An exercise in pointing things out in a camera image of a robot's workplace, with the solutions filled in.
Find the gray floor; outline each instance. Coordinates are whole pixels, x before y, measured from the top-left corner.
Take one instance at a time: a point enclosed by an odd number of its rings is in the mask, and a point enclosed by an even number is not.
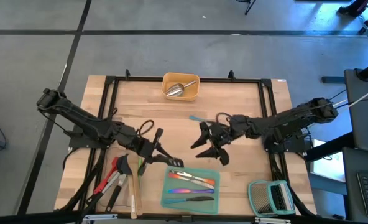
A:
[[[85,0],[0,1],[0,29],[76,30]],[[336,14],[342,3],[257,1],[249,15],[234,0],[99,0],[93,1],[85,30],[359,30],[359,19]],[[44,118],[35,102],[46,87],[55,88],[72,44],[70,35],[0,36],[0,127],[9,147],[0,152],[0,215],[15,212]],[[87,76],[162,76],[166,72],[201,77],[287,79],[293,105],[330,97],[344,85],[320,82],[347,68],[368,66],[368,38],[265,35],[98,35],[82,36],[66,94],[80,103]],[[64,127],[72,124],[58,118]],[[313,138],[328,141],[351,130],[348,111],[332,123],[314,125]],[[68,138],[55,128],[50,138],[29,212],[52,211],[62,174]],[[313,191],[320,215],[344,215],[332,205],[339,195]]]

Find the floor tile line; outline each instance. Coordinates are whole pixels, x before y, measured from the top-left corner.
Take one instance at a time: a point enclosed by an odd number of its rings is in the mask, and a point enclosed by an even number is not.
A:
[[[0,35],[294,35],[362,36],[358,31],[290,30],[0,30]]]
[[[83,30],[83,26],[86,22],[86,18],[90,9],[91,0],[86,0],[85,7],[83,9],[83,13],[81,16],[81,19],[78,24],[78,28],[76,31],[81,32]],[[65,89],[65,86],[67,84],[67,80],[69,77],[69,73],[71,70],[71,66],[73,63],[73,59],[75,58],[76,50],[78,48],[79,40],[80,40],[81,34],[76,34],[73,38],[73,42],[71,45],[70,52],[68,54],[67,62],[65,64],[64,71],[62,73],[60,83],[58,84],[58,90],[63,91]],[[40,169],[42,168],[42,163],[44,156],[46,154],[47,145],[50,140],[50,137],[52,135],[53,130],[53,122],[55,120],[55,115],[51,116],[50,119],[48,119],[45,122],[44,131],[42,132],[42,135],[39,138],[38,145],[36,147],[36,153],[34,155],[34,159],[31,163],[31,168],[29,169],[29,177],[27,178],[27,182],[23,185],[24,193],[21,194],[19,200],[19,206],[17,210],[18,215],[23,215],[27,213],[28,206],[30,204],[30,200],[32,197],[32,193],[34,192],[36,181],[40,172]]]

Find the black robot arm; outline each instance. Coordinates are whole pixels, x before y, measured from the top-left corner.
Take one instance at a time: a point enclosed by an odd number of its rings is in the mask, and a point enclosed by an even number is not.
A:
[[[184,166],[181,159],[173,158],[159,143],[159,138],[163,133],[163,129],[158,128],[154,140],[150,142],[148,139],[141,136],[139,129],[135,130],[133,127],[125,125],[123,122],[111,121],[110,119],[99,119],[73,104],[67,99],[67,96],[60,91],[46,88],[43,93],[43,96],[36,103],[38,111],[43,115],[48,113],[63,116],[79,126],[83,130],[82,134],[94,141],[98,141],[106,146],[117,141],[120,146],[134,151],[144,158],[144,162],[139,169],[140,175],[144,173],[146,163],[164,162],[170,166]],[[72,133],[65,131],[65,134],[71,135]],[[155,149],[161,154],[153,157],[152,153]]]
[[[229,125],[219,123],[220,115],[227,116]],[[338,112],[333,108],[332,102],[326,98],[312,99],[268,118],[219,113],[215,122],[200,123],[201,136],[191,148],[202,146],[209,140],[211,147],[196,157],[220,158],[221,163],[226,165],[229,163],[229,156],[222,147],[243,135],[252,139],[262,137],[266,151],[283,152],[285,141],[298,138],[296,135],[301,133],[303,128],[313,123],[331,122],[337,115]]]

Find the wooden table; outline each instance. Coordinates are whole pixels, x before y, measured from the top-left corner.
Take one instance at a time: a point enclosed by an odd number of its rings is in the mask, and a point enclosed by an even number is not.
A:
[[[98,114],[105,76],[90,75],[88,78],[81,107],[89,113]],[[292,108],[288,86],[285,80],[272,80],[275,104],[278,113]],[[146,120],[155,121],[155,128],[144,137],[153,139],[156,128],[163,128],[160,139],[163,148],[172,156],[183,159],[186,167],[213,169],[220,172],[219,215],[253,216],[249,204],[247,186],[255,180],[271,180],[268,155],[264,152],[260,139],[235,140],[225,146],[230,156],[230,163],[222,166],[217,159],[197,159],[195,155],[206,150],[205,145],[197,149],[190,146],[200,136],[198,122],[189,120],[189,115],[214,119],[216,113],[244,114],[261,117],[258,87],[251,83],[201,83],[199,95],[195,101],[167,100],[161,94],[161,82],[120,81],[115,107],[118,108],[113,120],[139,128]],[[112,90],[109,90],[107,108]],[[265,89],[265,100],[269,114],[269,99]],[[79,149],[67,160],[62,176],[55,208],[64,206],[77,191],[85,176],[89,149]],[[113,157],[127,153],[122,147],[113,144],[107,151],[105,171],[111,167]],[[313,195],[305,162],[294,153],[286,153],[290,183],[301,201],[309,210],[315,212]],[[149,165],[141,178],[141,199],[144,214],[188,214],[180,210],[163,208],[160,205],[163,176],[166,164]],[[108,190],[96,206],[97,212],[104,212],[112,190]],[[113,208],[113,212],[129,213],[127,187],[122,192]]]

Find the metal scoop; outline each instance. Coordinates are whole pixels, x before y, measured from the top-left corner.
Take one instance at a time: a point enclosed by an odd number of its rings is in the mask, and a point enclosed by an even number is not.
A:
[[[177,83],[172,85],[167,91],[166,91],[166,95],[167,96],[181,96],[184,93],[184,89],[186,87],[189,87],[192,84],[195,84],[196,80],[193,80],[190,83],[187,83],[185,85],[181,84],[181,83]]]

